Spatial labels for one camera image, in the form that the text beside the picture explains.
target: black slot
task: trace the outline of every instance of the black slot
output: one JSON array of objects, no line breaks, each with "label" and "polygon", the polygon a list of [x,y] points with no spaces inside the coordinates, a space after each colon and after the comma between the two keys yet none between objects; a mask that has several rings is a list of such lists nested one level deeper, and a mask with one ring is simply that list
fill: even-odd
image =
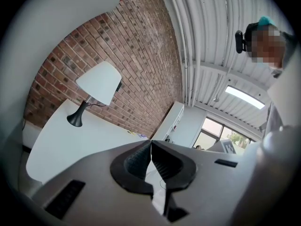
[{"label": "black slot", "polygon": [[52,200],[45,210],[56,218],[62,219],[85,184],[86,183],[81,181],[72,180],[59,195]]},{"label": "black slot", "polygon": [[236,167],[237,165],[237,162],[233,162],[233,161],[227,161],[227,160],[223,160],[223,159],[217,159],[215,161],[215,163],[217,164],[220,164],[220,165],[224,165],[224,166],[227,166],[227,167]]}]

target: corrugated metal ceiling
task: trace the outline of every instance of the corrugated metal ceiling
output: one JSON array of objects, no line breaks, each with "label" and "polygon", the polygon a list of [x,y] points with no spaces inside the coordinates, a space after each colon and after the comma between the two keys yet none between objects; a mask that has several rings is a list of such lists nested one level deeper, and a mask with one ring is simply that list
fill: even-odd
[{"label": "corrugated metal ceiling", "polygon": [[[187,1],[183,1],[190,20],[190,30],[193,31]],[[282,31],[293,33],[292,29],[272,0],[196,0],[196,2],[201,21],[201,61],[228,69],[231,67],[233,71],[247,75],[256,81],[256,84],[252,85],[246,83],[244,79],[234,79],[218,70],[208,70],[201,66],[199,88],[196,88],[197,101],[230,114],[258,129],[266,121],[270,98],[257,85],[268,88],[274,78],[271,69],[267,66],[253,63],[245,52],[242,54],[236,52],[235,32],[241,30],[244,33],[247,25],[257,22],[261,16],[271,17]],[[193,59],[195,60],[195,46],[193,46]],[[266,106],[259,110],[226,93],[227,85],[250,94]],[[219,97],[219,102],[213,101],[216,96]]]}]

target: brick wall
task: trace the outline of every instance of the brick wall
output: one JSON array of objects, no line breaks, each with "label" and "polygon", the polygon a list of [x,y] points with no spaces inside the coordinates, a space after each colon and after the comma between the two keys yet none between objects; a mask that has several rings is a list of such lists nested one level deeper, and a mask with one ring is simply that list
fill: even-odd
[{"label": "brick wall", "polygon": [[104,60],[120,72],[122,87],[110,106],[88,110],[151,137],[182,99],[178,47],[163,0],[121,0],[65,37],[35,77],[25,119],[43,127],[65,99],[79,105],[88,95],[75,80]]}]

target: teal hat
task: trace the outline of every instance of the teal hat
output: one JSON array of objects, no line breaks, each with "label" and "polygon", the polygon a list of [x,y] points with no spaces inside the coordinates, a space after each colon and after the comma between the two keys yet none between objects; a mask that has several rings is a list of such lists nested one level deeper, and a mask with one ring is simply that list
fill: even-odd
[{"label": "teal hat", "polygon": [[268,16],[262,16],[258,21],[258,26],[275,25],[274,21]]}]

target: light fixture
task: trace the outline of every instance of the light fixture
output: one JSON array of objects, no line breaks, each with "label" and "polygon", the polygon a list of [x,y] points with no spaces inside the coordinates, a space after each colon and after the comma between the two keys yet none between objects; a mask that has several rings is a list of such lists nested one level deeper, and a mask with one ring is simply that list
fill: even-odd
[{"label": "light fixture", "polygon": [[264,107],[264,104],[262,102],[260,102],[258,99],[255,99],[254,97],[252,97],[252,96],[246,94],[245,92],[243,92],[239,89],[236,89],[232,86],[228,85],[226,88],[226,92],[254,105],[258,109],[262,109]]},{"label": "light fixture", "polygon": [[73,126],[81,127],[81,116],[85,108],[89,106],[89,99],[93,97],[101,103],[109,105],[115,91],[118,91],[120,88],[120,81],[120,73],[106,61],[94,66],[80,76],[76,80],[76,83],[83,91],[89,94],[89,96],[81,103],[74,114],[67,116],[67,121]]}]

